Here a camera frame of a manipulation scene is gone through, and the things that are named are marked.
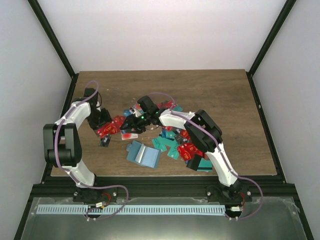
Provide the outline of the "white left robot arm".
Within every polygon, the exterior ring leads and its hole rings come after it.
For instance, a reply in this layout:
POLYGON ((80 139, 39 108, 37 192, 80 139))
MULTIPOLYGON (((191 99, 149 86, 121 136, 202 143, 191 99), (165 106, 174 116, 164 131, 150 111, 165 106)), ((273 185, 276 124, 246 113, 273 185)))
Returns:
POLYGON ((55 123, 43 127, 43 150, 45 161, 63 170, 79 188, 86 188, 84 195, 97 202, 102 189, 95 185, 95 174, 83 161, 83 151, 78 129, 87 120, 93 131, 112 121, 109 112, 101 107, 99 95, 76 98, 69 110, 55 123))

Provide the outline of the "blue leather card holder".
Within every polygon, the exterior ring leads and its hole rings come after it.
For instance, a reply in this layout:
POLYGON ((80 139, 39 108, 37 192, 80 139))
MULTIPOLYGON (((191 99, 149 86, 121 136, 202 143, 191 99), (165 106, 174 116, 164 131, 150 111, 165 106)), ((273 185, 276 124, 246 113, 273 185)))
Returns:
POLYGON ((159 164, 161 151, 159 149, 149 147, 138 141, 133 141, 126 147, 129 162, 139 166, 156 169, 159 164))

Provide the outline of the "white red circle card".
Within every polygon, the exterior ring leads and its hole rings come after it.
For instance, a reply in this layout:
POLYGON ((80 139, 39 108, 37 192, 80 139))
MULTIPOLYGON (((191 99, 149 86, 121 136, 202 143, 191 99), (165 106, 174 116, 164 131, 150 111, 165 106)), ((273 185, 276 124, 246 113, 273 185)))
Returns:
POLYGON ((139 137, 136 133, 121 133, 121 139, 124 140, 131 140, 131 139, 137 139, 139 137))

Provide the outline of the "teal card with stripe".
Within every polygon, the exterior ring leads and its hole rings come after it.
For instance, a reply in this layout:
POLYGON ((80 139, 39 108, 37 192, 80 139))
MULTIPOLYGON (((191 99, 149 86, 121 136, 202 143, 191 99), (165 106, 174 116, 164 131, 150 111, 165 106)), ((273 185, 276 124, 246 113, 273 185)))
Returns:
POLYGON ((212 172, 213 171, 213 165, 210 160, 205 160, 204 158, 201 159, 198 167, 198 172, 212 172))

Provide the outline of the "red VIP card centre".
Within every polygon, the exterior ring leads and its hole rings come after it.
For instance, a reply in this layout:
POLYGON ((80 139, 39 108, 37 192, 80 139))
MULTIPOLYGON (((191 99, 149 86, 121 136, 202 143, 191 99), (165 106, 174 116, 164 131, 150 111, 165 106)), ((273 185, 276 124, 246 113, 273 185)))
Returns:
POLYGON ((96 131, 96 134, 103 138, 106 135, 114 135, 120 132, 120 128, 114 123, 107 123, 96 131))

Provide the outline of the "black aluminium frame rail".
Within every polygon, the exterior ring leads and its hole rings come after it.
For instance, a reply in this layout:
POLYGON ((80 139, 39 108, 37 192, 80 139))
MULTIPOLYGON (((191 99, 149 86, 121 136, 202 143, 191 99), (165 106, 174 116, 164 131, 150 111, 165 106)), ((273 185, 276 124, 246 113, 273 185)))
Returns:
POLYGON ((48 176, 35 184, 33 197, 74 197, 79 202, 93 202, 102 198, 104 192, 112 200, 129 195, 133 198, 205 198, 210 202, 236 202, 243 194, 246 200, 252 197, 296 197, 294 184, 286 183, 278 176, 253 176, 255 181, 242 181, 238 190, 228 191, 217 176, 143 176, 106 177, 95 180, 97 189, 79 188, 68 177, 48 176))

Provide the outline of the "light blue slotted rail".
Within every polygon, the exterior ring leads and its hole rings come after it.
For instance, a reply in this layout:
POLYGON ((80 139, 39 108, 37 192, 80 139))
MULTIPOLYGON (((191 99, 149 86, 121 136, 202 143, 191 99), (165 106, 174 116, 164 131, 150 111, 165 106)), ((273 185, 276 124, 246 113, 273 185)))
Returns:
POLYGON ((109 205, 103 209, 91 209, 90 205, 40 204, 36 208, 38 215, 200 215, 224 216, 223 205, 109 205))

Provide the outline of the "large teal VIP card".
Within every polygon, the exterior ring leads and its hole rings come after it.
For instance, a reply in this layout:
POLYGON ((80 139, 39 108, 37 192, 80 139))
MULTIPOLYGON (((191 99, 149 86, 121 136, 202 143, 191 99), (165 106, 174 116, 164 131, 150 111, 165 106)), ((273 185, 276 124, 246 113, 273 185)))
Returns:
POLYGON ((155 149, 160 150, 162 153, 167 151, 167 147, 171 148, 176 145, 175 141, 169 138, 158 136, 152 139, 152 144, 155 149))

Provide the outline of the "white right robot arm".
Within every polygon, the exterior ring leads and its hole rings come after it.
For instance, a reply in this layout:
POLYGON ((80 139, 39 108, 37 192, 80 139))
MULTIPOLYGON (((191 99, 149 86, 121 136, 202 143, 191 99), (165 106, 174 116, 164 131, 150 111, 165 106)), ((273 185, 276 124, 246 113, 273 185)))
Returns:
POLYGON ((143 113, 127 116, 120 129, 127 133, 141 134, 149 125, 173 127, 187 131, 194 146, 205 153, 212 163, 221 185, 221 194, 229 202, 240 196, 242 184, 224 149, 222 131, 213 119, 200 109, 197 112, 179 112, 173 107, 159 107, 145 95, 137 104, 143 113))

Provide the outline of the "small black card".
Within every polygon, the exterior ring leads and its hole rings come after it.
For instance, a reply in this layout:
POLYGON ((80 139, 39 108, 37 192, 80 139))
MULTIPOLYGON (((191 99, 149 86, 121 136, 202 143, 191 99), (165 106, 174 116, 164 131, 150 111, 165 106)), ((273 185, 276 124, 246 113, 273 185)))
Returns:
POLYGON ((104 137, 102 137, 99 141, 99 146, 100 147, 104 147, 104 148, 107 148, 110 144, 110 141, 111 141, 111 136, 109 135, 106 135, 104 137))

